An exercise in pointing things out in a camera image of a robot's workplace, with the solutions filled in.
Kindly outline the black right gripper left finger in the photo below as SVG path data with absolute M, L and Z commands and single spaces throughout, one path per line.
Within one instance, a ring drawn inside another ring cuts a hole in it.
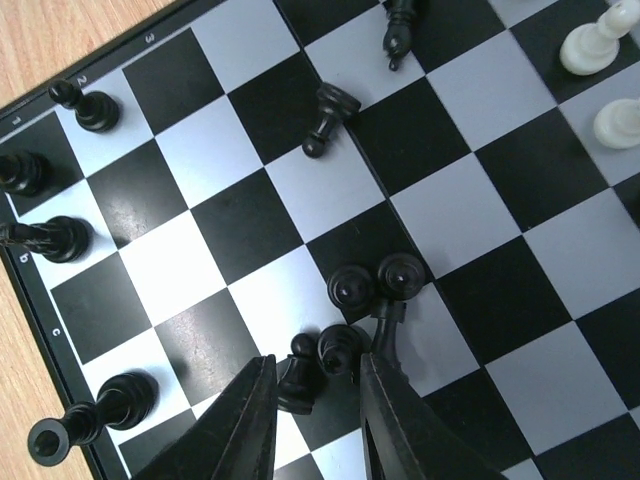
M 196 423 L 134 477 L 271 479 L 276 431 L 275 356 L 254 357 Z

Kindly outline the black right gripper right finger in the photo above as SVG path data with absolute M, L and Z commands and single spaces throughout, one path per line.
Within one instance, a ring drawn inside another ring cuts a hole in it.
M 369 479 L 502 479 L 383 358 L 360 361 L 360 416 Z

